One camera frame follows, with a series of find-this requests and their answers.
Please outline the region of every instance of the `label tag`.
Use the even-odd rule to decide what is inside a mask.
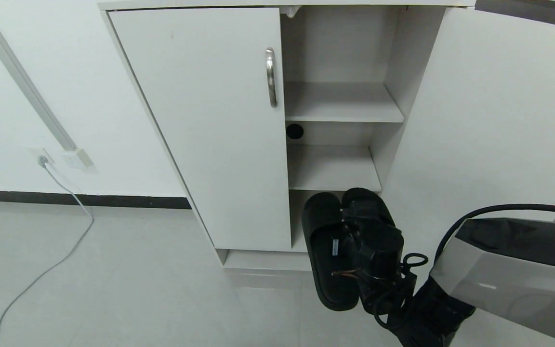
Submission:
[[[331,255],[336,256],[337,255],[337,248],[340,246],[340,240],[338,239],[333,239],[333,250],[331,250]]]

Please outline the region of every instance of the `black baseboard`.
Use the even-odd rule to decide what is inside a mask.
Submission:
[[[192,209],[187,198],[163,198],[156,196],[84,195],[77,197],[86,206],[147,207],[152,209]],[[0,191],[2,202],[26,204],[77,205],[69,194],[33,193],[27,191]]]

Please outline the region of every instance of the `black cable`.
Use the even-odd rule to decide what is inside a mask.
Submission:
[[[495,206],[488,206],[483,207],[482,209],[478,209],[468,213],[464,217],[461,217],[455,224],[449,228],[445,236],[440,240],[440,244],[436,249],[436,255],[434,256],[434,264],[438,261],[442,251],[445,249],[447,242],[453,236],[453,233],[458,230],[458,228],[464,223],[466,219],[471,219],[476,217],[480,214],[484,213],[491,213],[491,212],[498,212],[498,211],[513,211],[513,210],[531,210],[531,211],[547,211],[547,212],[554,212],[555,213],[555,205],[546,205],[546,204],[505,204],[505,205],[495,205]]]
[[[419,261],[419,262],[408,263],[408,259],[410,259],[412,257],[420,257],[423,260]],[[423,265],[427,264],[428,261],[429,261],[429,258],[427,257],[427,255],[424,255],[424,254],[421,254],[421,253],[408,253],[407,255],[404,256],[404,259],[401,261],[401,267],[405,270],[405,272],[409,272],[410,268],[417,267],[417,266],[423,266]],[[412,314],[412,309],[414,308],[414,304],[410,304],[410,306],[407,308],[406,313],[404,314],[404,317],[401,319],[401,321],[397,324],[394,324],[394,325],[388,325],[388,323],[385,323],[384,321],[382,321],[381,317],[378,314],[378,305],[383,301],[383,299],[387,298],[390,294],[393,294],[393,293],[397,292],[398,289],[401,289],[401,287],[406,285],[406,284],[407,284],[407,282],[405,280],[403,280],[402,283],[400,283],[398,285],[395,285],[393,288],[386,291],[383,295],[379,296],[379,298],[377,298],[374,301],[374,304],[372,306],[372,314],[374,315],[374,319],[376,320],[376,322],[381,327],[383,327],[384,329],[392,331],[392,330],[397,330],[397,329],[403,327],[404,323],[406,323],[408,321],[408,319],[410,318],[410,315]]]

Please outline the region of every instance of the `white cabinet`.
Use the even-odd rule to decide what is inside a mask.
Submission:
[[[555,204],[555,26],[442,6],[106,17],[226,267],[309,268],[317,191],[381,193],[427,254],[472,209]]]
[[[555,204],[555,26],[448,9],[383,198],[428,255],[469,211]]]
[[[214,246],[289,249],[284,97],[269,104],[265,61],[281,61],[278,9],[110,18]]]

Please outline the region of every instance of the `metal door handle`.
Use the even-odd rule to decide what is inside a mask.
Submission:
[[[264,56],[267,60],[267,85],[269,86],[269,102],[271,107],[276,108],[278,106],[278,99],[276,97],[276,79],[273,73],[273,64],[275,63],[275,53],[273,53],[273,48],[269,47],[264,52]]]

